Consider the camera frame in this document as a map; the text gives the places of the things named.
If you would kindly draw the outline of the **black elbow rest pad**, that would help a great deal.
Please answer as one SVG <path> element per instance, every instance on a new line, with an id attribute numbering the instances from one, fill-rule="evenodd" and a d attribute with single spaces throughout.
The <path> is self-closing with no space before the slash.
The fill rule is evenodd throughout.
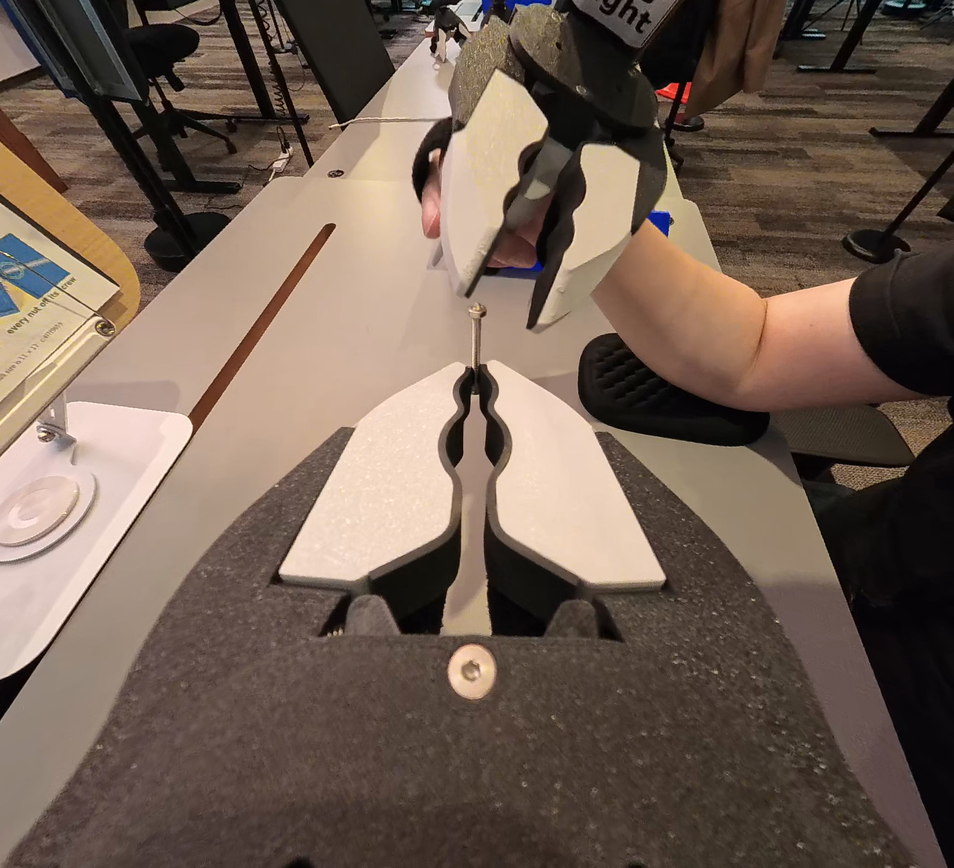
<path id="1" fill-rule="evenodd" d="M 578 395 L 590 416 L 609 427 L 701 445 L 750 445 L 770 424 L 765 412 L 718 405 L 666 382 L 614 333 L 584 347 Z"/>

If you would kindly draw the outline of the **person's black shirt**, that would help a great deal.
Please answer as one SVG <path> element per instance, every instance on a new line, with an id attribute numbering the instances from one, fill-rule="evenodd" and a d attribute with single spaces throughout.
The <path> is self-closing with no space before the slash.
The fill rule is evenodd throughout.
<path id="1" fill-rule="evenodd" d="M 953 251 L 864 272 L 852 325 L 898 385 L 953 412 Z M 817 522 L 948 864 L 953 852 L 953 429 L 900 478 L 838 499 Z"/>

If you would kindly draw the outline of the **blue bin with black divider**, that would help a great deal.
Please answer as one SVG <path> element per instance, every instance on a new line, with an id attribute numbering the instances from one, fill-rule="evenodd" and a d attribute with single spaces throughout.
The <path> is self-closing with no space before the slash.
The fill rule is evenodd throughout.
<path id="1" fill-rule="evenodd" d="M 653 210 L 650 212 L 648 221 L 652 223 L 662 234 L 667 237 L 673 224 L 673 216 L 669 211 Z M 505 266 L 502 268 L 488 268 L 485 272 L 487 277 L 504 277 L 518 279 L 536 279 L 543 270 L 543 265 L 537 256 L 536 261 L 531 267 L 518 268 L 515 266 Z"/>

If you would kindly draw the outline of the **person's right hand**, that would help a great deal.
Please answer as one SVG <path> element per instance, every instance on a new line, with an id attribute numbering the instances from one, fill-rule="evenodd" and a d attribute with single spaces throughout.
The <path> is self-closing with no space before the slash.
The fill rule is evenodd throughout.
<path id="1" fill-rule="evenodd" d="M 489 268 L 531 268 L 537 261 L 536 242 L 543 221 L 554 196 L 531 203 L 531 218 L 516 231 L 504 230 L 488 262 Z M 422 194 L 422 227 L 426 238 L 440 237 L 440 188 L 434 183 L 425 185 Z"/>

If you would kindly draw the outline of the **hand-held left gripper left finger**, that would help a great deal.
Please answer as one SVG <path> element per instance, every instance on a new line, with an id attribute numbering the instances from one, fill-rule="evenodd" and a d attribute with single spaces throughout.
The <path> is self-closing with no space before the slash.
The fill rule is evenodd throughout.
<path id="1" fill-rule="evenodd" d="M 383 598 L 402 631 L 440 631 L 462 551 L 456 472 L 473 371 L 454 362 L 355 426 L 278 576 Z"/>

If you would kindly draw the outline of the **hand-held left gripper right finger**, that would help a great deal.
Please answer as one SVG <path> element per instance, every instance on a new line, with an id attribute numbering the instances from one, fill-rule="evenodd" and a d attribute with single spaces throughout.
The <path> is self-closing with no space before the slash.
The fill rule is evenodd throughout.
<path id="1" fill-rule="evenodd" d="M 666 575 L 590 423 L 500 361 L 482 366 L 490 599 L 545 626 L 569 599 L 659 591 Z"/>

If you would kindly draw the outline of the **black pole stand round base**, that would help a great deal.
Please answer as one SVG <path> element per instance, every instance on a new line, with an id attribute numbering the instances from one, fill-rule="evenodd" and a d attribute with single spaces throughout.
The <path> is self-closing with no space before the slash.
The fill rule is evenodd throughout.
<path id="1" fill-rule="evenodd" d="M 925 196 L 945 176 L 952 165 L 953 152 L 951 151 L 891 222 L 881 230 L 862 229 L 846 235 L 841 240 L 842 248 L 848 254 L 871 264 L 885 264 L 891 261 L 896 254 L 910 253 L 911 247 L 898 236 L 898 230 L 924 200 Z"/>

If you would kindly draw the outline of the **person's right forearm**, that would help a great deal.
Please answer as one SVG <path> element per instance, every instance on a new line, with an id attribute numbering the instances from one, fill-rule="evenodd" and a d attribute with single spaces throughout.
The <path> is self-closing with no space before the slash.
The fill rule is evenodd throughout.
<path id="1" fill-rule="evenodd" d="M 852 282 L 762 298 L 646 221 L 593 297 L 663 379 L 749 411 L 873 401 L 889 386 L 849 316 Z"/>

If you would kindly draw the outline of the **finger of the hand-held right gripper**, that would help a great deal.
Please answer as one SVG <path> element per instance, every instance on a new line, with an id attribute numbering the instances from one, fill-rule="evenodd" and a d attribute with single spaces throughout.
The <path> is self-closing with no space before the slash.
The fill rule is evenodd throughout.
<path id="1" fill-rule="evenodd" d="M 503 229 L 521 162 L 548 136 L 526 89 L 495 71 L 466 125 L 449 141 L 441 175 L 440 244 L 451 285 L 468 297 Z"/>
<path id="2" fill-rule="evenodd" d="M 541 332 L 589 298 L 629 242 L 640 163 L 623 149 L 587 143 L 560 174 L 538 239 L 542 271 L 527 327 Z"/>

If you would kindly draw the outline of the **black office chair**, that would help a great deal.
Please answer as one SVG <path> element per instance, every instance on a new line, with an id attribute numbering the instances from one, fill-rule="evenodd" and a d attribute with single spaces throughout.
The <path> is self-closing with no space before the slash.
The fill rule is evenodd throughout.
<path id="1" fill-rule="evenodd" d="M 200 37 L 193 27 L 178 24 L 146 25 L 125 31 L 126 42 L 136 57 L 139 67 L 150 86 L 159 96 L 161 111 L 159 120 L 170 135 L 186 138 L 187 129 L 213 136 L 224 142 L 227 152 L 234 155 L 237 147 L 221 131 L 204 124 L 205 121 L 223 121 L 230 134 L 237 131 L 237 123 L 231 114 L 210 111 L 178 109 L 166 96 L 159 84 L 164 78 L 176 92 L 185 85 L 175 72 L 175 65 L 193 55 Z"/>

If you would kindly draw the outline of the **tan coat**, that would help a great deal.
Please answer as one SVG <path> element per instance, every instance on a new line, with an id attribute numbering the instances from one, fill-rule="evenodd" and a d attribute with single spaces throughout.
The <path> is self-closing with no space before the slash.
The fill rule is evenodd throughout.
<path id="1" fill-rule="evenodd" d="M 762 89 L 788 0 L 719 0 L 694 74 L 686 113 L 712 111 L 738 92 Z"/>

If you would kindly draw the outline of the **black display panel on stand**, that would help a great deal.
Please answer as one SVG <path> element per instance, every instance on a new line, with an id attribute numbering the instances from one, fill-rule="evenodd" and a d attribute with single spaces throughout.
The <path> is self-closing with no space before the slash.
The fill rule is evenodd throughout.
<path id="1" fill-rule="evenodd" d="M 157 148 L 161 163 L 185 179 L 186 163 L 161 123 L 125 34 L 105 0 L 2 0 L 30 49 L 65 94 L 99 123 L 149 200 L 156 228 L 144 247 L 156 265 L 178 273 L 229 223 L 217 212 L 186 215 L 114 106 L 128 103 Z"/>

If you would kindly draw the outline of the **small black white gadget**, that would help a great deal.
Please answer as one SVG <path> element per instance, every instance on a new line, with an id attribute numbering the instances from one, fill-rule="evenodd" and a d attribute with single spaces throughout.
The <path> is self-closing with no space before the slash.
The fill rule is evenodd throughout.
<path id="1" fill-rule="evenodd" d="M 447 43 L 456 42 L 462 46 L 471 39 L 472 32 L 453 7 L 463 0 L 432 0 L 430 5 L 434 17 L 430 52 L 441 64 L 447 62 Z"/>

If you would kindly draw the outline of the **instruction sign on white stand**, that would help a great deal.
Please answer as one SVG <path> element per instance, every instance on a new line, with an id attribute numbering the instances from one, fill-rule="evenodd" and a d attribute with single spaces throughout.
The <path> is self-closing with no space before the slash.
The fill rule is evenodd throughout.
<path id="1" fill-rule="evenodd" d="M 1 677 L 51 645 L 193 434 L 183 415 L 68 399 L 137 312 L 126 256 L 2 148 Z"/>

